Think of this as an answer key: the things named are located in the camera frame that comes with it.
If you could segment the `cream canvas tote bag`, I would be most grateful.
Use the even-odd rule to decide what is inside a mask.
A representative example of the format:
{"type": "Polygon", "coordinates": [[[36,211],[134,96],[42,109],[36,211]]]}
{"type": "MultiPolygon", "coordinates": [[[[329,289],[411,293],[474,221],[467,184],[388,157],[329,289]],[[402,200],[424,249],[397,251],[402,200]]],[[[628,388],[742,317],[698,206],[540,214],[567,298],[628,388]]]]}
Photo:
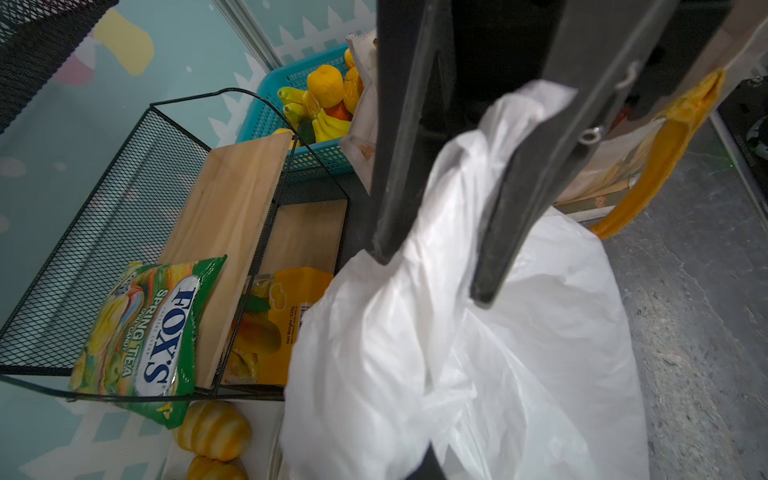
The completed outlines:
{"type": "MultiPolygon", "coordinates": [[[[698,87],[710,86],[716,79],[724,83],[733,81],[740,72],[740,64],[754,52],[767,47],[767,5],[763,1],[730,1],[732,10],[703,51],[687,71],[681,84],[671,96],[657,101],[651,111],[638,120],[619,120],[622,108],[609,127],[606,139],[600,144],[585,168],[575,177],[559,197],[562,204],[584,198],[597,198],[626,187],[631,178],[640,174],[651,158],[652,144],[664,122],[670,117],[673,101],[698,87]]],[[[448,111],[450,133],[454,136],[474,129],[485,110],[500,96],[490,101],[477,101],[459,92],[459,73],[448,111]]],[[[365,145],[349,158],[356,173],[371,194],[375,151],[378,135],[378,59],[371,79],[364,81],[359,110],[364,124],[365,145]]]]}

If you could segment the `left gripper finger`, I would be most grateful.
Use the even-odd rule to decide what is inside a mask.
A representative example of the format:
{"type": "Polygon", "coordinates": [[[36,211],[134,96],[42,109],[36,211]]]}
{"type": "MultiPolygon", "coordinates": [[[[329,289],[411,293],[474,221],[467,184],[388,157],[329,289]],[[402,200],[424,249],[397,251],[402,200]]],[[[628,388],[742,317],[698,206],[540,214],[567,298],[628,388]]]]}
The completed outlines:
{"type": "Polygon", "coordinates": [[[442,467],[430,445],[422,463],[407,477],[407,480],[446,480],[442,467]]]}

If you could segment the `white plastic grocery bag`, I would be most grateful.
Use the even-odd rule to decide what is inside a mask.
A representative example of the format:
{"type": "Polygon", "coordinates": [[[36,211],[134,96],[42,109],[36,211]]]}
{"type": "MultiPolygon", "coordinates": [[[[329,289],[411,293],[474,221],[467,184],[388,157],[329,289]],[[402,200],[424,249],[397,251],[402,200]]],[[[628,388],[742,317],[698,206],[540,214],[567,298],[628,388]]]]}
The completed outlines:
{"type": "Polygon", "coordinates": [[[298,479],[403,479],[433,451],[470,479],[645,479],[628,319],[601,241],[550,209],[494,305],[469,297],[483,210],[510,155],[574,97],[532,81],[440,151],[382,265],[351,258],[304,316],[280,435],[298,479]]]}

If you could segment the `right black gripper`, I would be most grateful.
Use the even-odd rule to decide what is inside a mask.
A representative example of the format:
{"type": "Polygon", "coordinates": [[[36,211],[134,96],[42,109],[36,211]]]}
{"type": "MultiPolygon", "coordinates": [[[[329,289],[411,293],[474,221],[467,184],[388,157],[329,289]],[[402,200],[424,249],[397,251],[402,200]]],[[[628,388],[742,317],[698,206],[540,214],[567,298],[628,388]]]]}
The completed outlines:
{"type": "Polygon", "coordinates": [[[731,10],[730,1],[380,2],[369,253],[389,263],[414,224],[450,133],[455,59],[459,92],[477,101],[541,71],[573,94],[516,148],[489,202],[470,297],[490,306],[531,228],[622,106],[619,120],[638,120],[671,96],[731,10]]]}

